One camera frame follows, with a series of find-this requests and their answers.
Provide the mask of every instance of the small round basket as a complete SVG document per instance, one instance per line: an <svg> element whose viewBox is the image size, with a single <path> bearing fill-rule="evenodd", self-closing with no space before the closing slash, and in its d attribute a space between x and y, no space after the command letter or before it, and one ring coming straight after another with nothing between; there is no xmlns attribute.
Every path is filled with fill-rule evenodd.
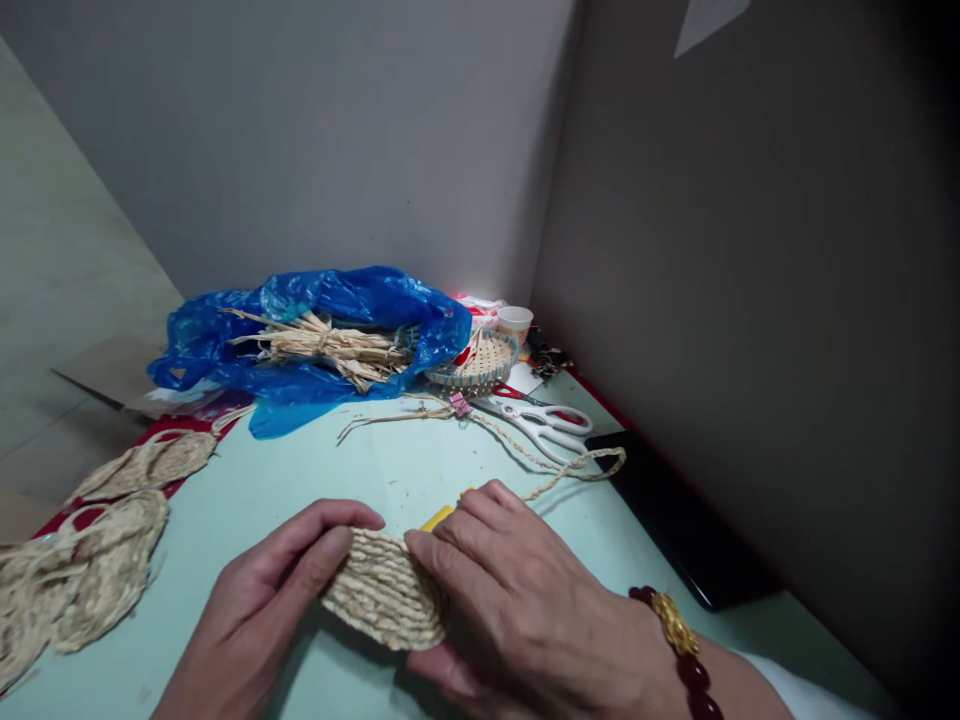
<svg viewBox="0 0 960 720"><path fill-rule="evenodd" d="M510 374L517 364L520 348L509 335L493 330L482 330L476 340L477 350L463 365L453 360L430 370L423 376L449 393L470 391L479 395L489 392L493 386Z"/></svg>

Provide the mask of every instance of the light blue table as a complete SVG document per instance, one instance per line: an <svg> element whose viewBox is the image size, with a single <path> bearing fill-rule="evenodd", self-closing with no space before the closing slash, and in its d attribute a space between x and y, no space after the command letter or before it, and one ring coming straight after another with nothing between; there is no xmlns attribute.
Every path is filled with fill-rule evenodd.
<svg viewBox="0 0 960 720"><path fill-rule="evenodd" d="M621 429L569 375L534 395L583 410L599 434ZM355 429L336 444L355 416L386 417L417 405L411 399L344 405L267 442L254 440L241 420L218 456L173 497L154 556L155 564L166 556L165 563L135 612L80 653L48 650L34 666L40 672L0 701L0 718L148 717L220 569L317 498L362 500L399 536L471 485L498 477L522 494L548 479L525 472L475 423L380 423ZM512 435L536 452L522 434ZM867 709L889 713L880 685L791 595L718 614L703 610L608 483L563 481L534 508L607 587L625 593L630 585L647 584L669 592L701 633L771 657ZM407 676L402 663L402 654L350 630L318 605L305 619L268 717L453 714L432 688Z"/></svg>

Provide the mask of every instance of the white scissors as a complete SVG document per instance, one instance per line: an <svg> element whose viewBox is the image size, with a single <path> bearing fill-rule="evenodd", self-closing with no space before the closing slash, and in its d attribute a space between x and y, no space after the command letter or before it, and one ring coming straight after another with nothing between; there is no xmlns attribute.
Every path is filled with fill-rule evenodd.
<svg viewBox="0 0 960 720"><path fill-rule="evenodd" d="M573 450L578 455L587 452L587 446L573 437L589 435L593 430L593 421L579 410L566 405L545 405L543 407L521 407L514 403L496 403L487 398L471 398L470 404L516 425L533 440L544 455L554 462L566 465L570 458L564 458L551 450L544 440ZM552 413L564 413L582 421L580 425L567 422Z"/></svg>

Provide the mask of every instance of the white cup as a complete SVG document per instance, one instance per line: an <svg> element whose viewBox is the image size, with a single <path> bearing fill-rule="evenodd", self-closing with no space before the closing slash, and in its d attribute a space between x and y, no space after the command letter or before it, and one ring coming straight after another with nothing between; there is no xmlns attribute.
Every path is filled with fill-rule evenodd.
<svg viewBox="0 0 960 720"><path fill-rule="evenodd" d="M517 346L521 348L527 342L531 322L533 322L533 312L527 308L511 305L497 311L497 329L504 335L514 338Z"/></svg>

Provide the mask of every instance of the red bead bracelet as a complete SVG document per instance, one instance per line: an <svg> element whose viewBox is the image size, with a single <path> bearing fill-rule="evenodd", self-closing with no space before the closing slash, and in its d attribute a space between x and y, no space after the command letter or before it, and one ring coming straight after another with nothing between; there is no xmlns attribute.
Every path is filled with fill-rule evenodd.
<svg viewBox="0 0 960 720"><path fill-rule="evenodd" d="M652 587L630 588L630 597L648 605L663 623L667 643L677 656L677 674L687 688L687 704L693 720L723 720L723 713L716 701L707 695L710 676L697 660L700 647L697 638L680 617L680 611L669 596L658 593Z"/></svg>

